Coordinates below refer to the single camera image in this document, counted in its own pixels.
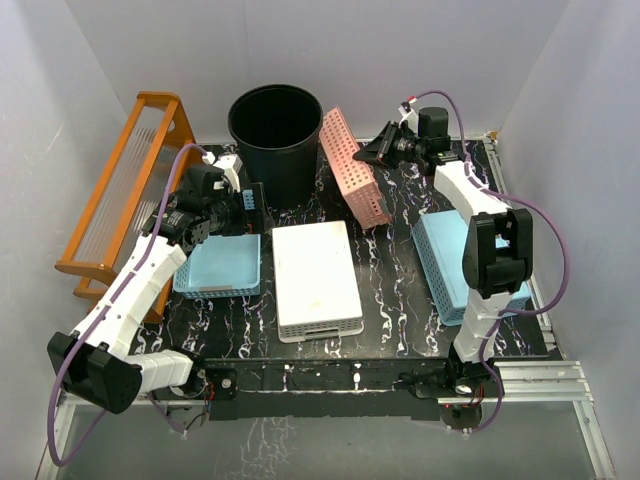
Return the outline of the black plastic bucket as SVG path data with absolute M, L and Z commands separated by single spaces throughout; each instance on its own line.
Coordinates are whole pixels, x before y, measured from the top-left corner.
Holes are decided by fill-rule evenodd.
M 271 208 L 291 209 L 315 191 L 323 110 L 314 95 L 293 85 L 254 88 L 234 101 L 228 130 L 253 182 Z

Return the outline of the white perforated plastic basket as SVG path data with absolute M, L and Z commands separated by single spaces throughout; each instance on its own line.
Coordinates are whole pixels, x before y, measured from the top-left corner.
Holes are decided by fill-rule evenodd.
M 343 220 L 276 227 L 272 246 L 281 342 L 362 333 L 362 304 Z

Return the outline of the pink perforated plastic basket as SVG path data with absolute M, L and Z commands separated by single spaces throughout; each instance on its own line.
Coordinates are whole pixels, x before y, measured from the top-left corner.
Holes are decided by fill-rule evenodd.
M 359 145 L 339 107 L 325 114 L 319 140 L 339 191 L 362 229 L 389 224 L 392 216 L 372 168 L 354 159 Z

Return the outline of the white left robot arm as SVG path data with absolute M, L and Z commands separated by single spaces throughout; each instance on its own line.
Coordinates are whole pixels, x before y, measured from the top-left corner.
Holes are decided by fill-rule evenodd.
M 173 350 L 131 355 L 131 343 L 165 284 L 198 246 L 212 236 L 263 233 L 267 217 L 262 183 L 234 188 L 219 167 L 189 167 L 148 217 L 96 306 L 71 333 L 57 332 L 49 340 L 56 389 L 113 414 L 141 394 L 170 386 L 186 399 L 200 396 L 207 376 L 189 356 Z

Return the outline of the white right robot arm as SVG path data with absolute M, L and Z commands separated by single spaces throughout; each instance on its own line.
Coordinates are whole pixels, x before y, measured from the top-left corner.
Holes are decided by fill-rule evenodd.
M 466 397 L 483 380 L 499 378 L 495 336 L 509 302 L 532 275 L 533 218 L 501 201 L 476 177 L 468 155 L 452 150 L 446 109 L 415 110 L 403 102 L 399 110 L 400 121 L 388 122 L 353 157 L 385 169 L 417 165 L 467 226 L 461 270 L 470 292 L 445 374 L 447 388 Z

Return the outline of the small blue perforated basket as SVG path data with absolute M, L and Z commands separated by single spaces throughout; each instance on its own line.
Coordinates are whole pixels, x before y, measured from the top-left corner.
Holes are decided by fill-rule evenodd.
M 188 259 L 173 276 L 173 291 L 187 299 L 257 296 L 261 291 L 261 235 L 209 235 L 191 231 Z

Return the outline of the large blue perforated basket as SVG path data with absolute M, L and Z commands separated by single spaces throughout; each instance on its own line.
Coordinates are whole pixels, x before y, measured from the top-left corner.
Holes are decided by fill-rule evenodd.
M 460 326 L 469 296 L 462 259 L 468 226 L 456 210 L 420 216 L 411 235 L 440 323 Z

